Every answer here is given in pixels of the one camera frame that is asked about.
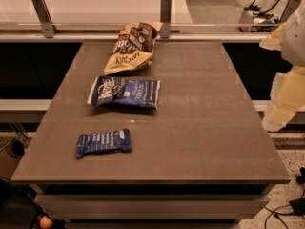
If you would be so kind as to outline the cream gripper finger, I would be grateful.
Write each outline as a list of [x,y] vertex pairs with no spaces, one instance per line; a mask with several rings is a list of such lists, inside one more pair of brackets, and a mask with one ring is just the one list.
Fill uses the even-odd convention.
[[262,127],[268,132],[277,132],[305,105],[305,67],[293,66],[287,73],[277,73],[270,98]]
[[284,28],[285,23],[276,28],[271,35],[261,40],[259,47],[270,51],[280,51],[282,49],[282,36]]

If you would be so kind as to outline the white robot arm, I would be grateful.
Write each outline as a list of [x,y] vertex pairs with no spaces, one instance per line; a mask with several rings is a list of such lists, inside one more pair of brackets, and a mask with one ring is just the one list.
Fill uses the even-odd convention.
[[287,73],[277,73],[264,112],[263,128],[277,132],[284,128],[305,105],[305,8],[297,9],[259,46],[281,52],[293,66]]

